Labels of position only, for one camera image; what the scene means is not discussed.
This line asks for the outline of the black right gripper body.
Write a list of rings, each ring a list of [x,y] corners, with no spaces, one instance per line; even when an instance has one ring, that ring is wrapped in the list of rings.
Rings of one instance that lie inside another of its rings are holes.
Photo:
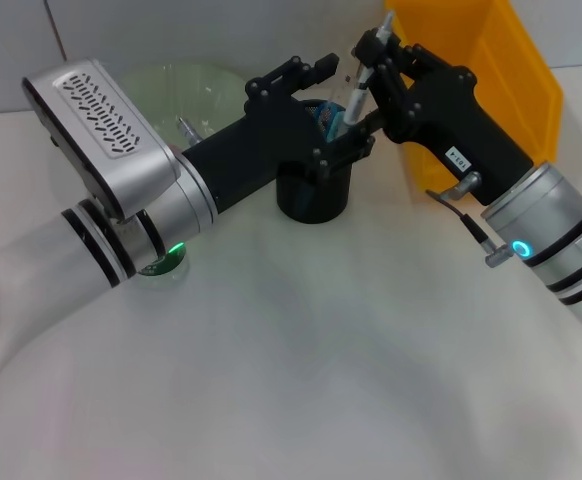
[[[458,180],[480,175],[473,191],[484,206],[512,188],[533,167],[532,159],[477,102],[476,76],[464,66],[420,75],[407,87],[407,108],[416,114],[415,135],[386,135],[416,143]]]

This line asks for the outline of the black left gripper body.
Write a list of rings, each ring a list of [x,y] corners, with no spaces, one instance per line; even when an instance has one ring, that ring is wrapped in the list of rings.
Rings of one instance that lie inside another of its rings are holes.
[[[294,97],[317,83],[313,74],[287,74],[245,85],[244,116],[183,152],[223,213],[276,179],[285,165],[312,157],[324,137]]]

